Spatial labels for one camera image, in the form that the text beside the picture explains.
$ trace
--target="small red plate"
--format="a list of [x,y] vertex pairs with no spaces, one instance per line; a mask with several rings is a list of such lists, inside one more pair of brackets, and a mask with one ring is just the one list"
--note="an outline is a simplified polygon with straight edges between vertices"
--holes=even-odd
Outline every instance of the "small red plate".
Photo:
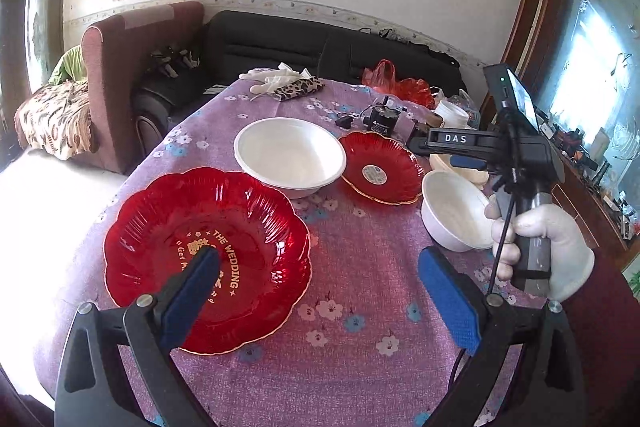
[[418,201],[424,170],[400,142],[376,132],[354,131],[340,143],[347,153],[342,179],[356,192],[384,204]]
[[156,293],[202,245],[222,264],[182,346],[227,353],[280,328],[311,279],[305,223],[278,190],[208,167],[161,176],[123,204],[104,242],[105,282],[118,306]]

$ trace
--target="red plastic bag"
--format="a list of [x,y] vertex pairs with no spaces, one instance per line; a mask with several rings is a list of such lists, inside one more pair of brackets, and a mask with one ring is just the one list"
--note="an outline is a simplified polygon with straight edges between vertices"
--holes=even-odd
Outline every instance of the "red plastic bag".
[[429,84],[421,78],[406,78],[398,81],[396,67],[390,60],[380,60],[373,71],[365,68],[362,73],[362,83],[380,94],[392,94],[400,100],[419,103],[428,109],[436,108]]

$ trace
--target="white gloves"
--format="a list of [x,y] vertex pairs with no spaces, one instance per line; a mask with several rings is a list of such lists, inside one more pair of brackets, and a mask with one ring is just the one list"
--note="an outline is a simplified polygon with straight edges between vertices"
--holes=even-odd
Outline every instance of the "white gloves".
[[306,68],[302,73],[298,73],[287,66],[284,62],[278,66],[277,70],[265,70],[257,68],[248,73],[240,75],[241,80],[257,80],[263,82],[261,86],[251,86],[250,91],[253,94],[262,94],[265,92],[274,92],[276,89],[289,86],[300,78],[310,79],[312,77]]
[[[504,228],[495,196],[491,197],[484,209],[484,215],[488,219],[495,219],[491,229],[495,255]],[[511,219],[498,264],[498,279],[510,279],[513,265],[520,259],[520,249],[513,243],[516,234],[522,237],[548,237],[551,240],[549,299],[562,302],[587,282],[595,261],[593,251],[587,247],[577,223],[554,204],[542,204]]]

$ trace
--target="black wire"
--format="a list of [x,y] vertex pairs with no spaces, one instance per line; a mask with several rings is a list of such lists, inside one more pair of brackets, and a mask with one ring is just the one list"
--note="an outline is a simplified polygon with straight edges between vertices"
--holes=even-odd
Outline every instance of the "black wire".
[[511,214],[513,214],[513,207],[516,203],[515,194],[511,194],[511,200],[509,201],[509,210],[504,218],[504,228],[502,229],[502,235],[500,236],[500,243],[498,243],[498,250],[495,252],[494,267],[491,269],[491,279],[489,279],[489,288],[486,291],[486,295],[494,291],[495,276],[498,273],[498,264],[500,263],[500,256],[502,254],[502,247],[504,247],[504,241],[507,238],[507,231],[509,229],[509,223],[511,222]]
[[458,353],[458,357],[456,358],[456,361],[453,363],[453,369],[451,369],[451,374],[449,375],[449,384],[447,386],[447,392],[451,390],[453,381],[456,380],[456,373],[458,372],[458,366],[462,361],[462,357],[465,356],[465,353],[466,353],[466,349],[463,347],[462,349],[460,349],[460,352]]

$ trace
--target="gold rim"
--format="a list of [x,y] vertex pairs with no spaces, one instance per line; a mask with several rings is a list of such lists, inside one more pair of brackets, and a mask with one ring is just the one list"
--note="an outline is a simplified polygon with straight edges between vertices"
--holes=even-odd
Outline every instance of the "gold rim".
[[[395,140],[393,138],[388,138],[386,136],[382,136],[382,134],[378,134],[376,132],[373,131],[352,131],[349,134],[346,134],[344,136],[341,136],[340,138],[338,138],[338,141],[341,142],[342,138],[347,138],[348,136],[350,136],[351,134],[355,134],[355,133],[359,133],[359,134],[376,134],[379,137],[381,137],[383,140],[389,140],[391,142],[397,143],[408,155],[409,158],[411,158],[413,161],[415,161],[415,164],[418,166],[418,169],[420,169],[420,171],[422,172],[422,177],[424,177],[425,172],[424,172],[424,168],[422,168],[422,165],[420,165],[418,163],[418,158],[416,158],[415,154],[412,153],[409,149],[407,149],[404,145],[402,145],[398,140]],[[415,203],[416,201],[418,201],[420,199],[420,197],[422,196],[422,186],[420,186],[420,191],[418,192],[418,194],[416,195],[416,197],[413,200],[410,201],[399,201],[398,203],[391,203],[389,201],[383,201],[383,200],[379,200],[378,198],[375,198],[373,196],[370,196],[369,194],[366,194],[365,192],[363,192],[362,190],[360,190],[359,188],[357,188],[355,185],[353,185],[353,183],[351,183],[345,176],[344,173],[340,176],[353,190],[355,190],[358,194],[360,194],[361,196],[364,196],[365,198],[368,198],[369,200],[375,201],[376,203],[382,203],[382,204],[388,204],[389,206],[400,206],[401,204],[412,204]]]
[[[142,188],[142,190],[137,190],[136,192],[131,194],[127,198],[127,200],[129,200],[129,198],[132,197],[134,194],[138,194],[139,192],[144,192],[151,185],[153,185],[153,183],[155,181],[159,180],[163,176],[170,176],[171,174],[187,174],[187,172],[191,172],[191,171],[194,171],[196,169],[202,169],[202,168],[215,169],[216,171],[220,171],[220,172],[240,172],[242,174],[245,174],[246,176],[249,176],[252,179],[255,179],[250,174],[247,174],[246,172],[242,172],[242,171],[223,171],[221,169],[216,169],[215,167],[207,167],[207,166],[194,167],[193,169],[188,169],[185,172],[168,172],[167,174],[163,174],[162,176],[158,176],[158,178],[156,178],[155,180],[151,181],[145,188]],[[293,313],[293,310],[298,305],[298,303],[300,301],[302,301],[302,298],[305,296],[306,291],[309,289],[309,286],[311,285],[311,279],[313,277],[313,266],[312,266],[312,263],[311,263],[311,234],[309,232],[309,227],[306,225],[305,221],[296,213],[295,208],[293,208],[293,205],[291,204],[291,200],[289,200],[289,198],[287,198],[282,191],[278,190],[275,187],[271,187],[270,185],[265,185],[260,180],[256,180],[256,181],[258,183],[261,183],[265,187],[272,188],[276,192],[279,192],[280,194],[282,194],[282,196],[285,198],[287,203],[289,203],[289,206],[291,208],[291,211],[293,212],[293,215],[296,216],[296,219],[298,219],[300,221],[300,223],[302,223],[302,225],[305,227],[305,230],[306,230],[306,241],[305,241],[305,246],[303,247],[303,257],[304,257],[304,254],[306,252],[306,258],[308,259],[308,262],[309,262],[309,279],[306,282],[306,287],[305,287],[304,291],[300,294],[300,297],[298,297],[298,299],[291,305],[291,309],[289,310],[289,313],[284,318],[284,320],[278,325],[277,328],[275,328],[273,331],[270,331],[266,335],[263,335],[262,337],[259,337],[258,339],[252,339],[250,341],[244,341],[241,344],[239,344],[238,346],[236,346],[236,347],[234,347],[232,349],[229,349],[228,351],[220,351],[220,352],[216,352],[216,353],[198,353],[197,351],[189,351],[188,349],[184,349],[183,347],[178,347],[178,349],[180,349],[181,351],[184,351],[185,353],[191,353],[192,355],[201,355],[203,357],[215,357],[216,355],[226,355],[227,353],[232,353],[233,351],[235,351],[237,349],[240,349],[242,346],[245,346],[246,344],[251,344],[253,342],[257,342],[257,341],[261,341],[263,339],[266,339],[267,337],[269,337],[270,335],[272,335],[273,333],[278,331],[281,327],[283,327],[287,323],[287,321],[289,320],[289,317]],[[120,213],[122,211],[122,206],[124,206],[124,203],[126,203],[126,200],[120,206],[120,209],[118,210],[118,214],[116,215],[115,221],[113,221],[113,223],[111,223],[111,226],[107,229],[107,232],[104,234],[104,239],[102,240],[102,257],[104,258],[104,275],[102,276],[102,278],[104,280],[104,288],[107,290],[107,295],[111,298],[113,303],[116,304],[116,306],[118,306],[118,308],[122,308],[122,306],[118,305],[118,303],[116,302],[116,299],[113,298],[113,295],[111,295],[111,292],[109,291],[109,286],[107,286],[107,266],[109,265],[109,263],[107,261],[107,256],[106,256],[106,251],[105,251],[104,246],[105,246],[105,243],[107,241],[107,234],[109,233],[109,230],[111,230],[111,227],[113,225],[115,225],[116,222],[118,221],[118,218],[120,217]]]

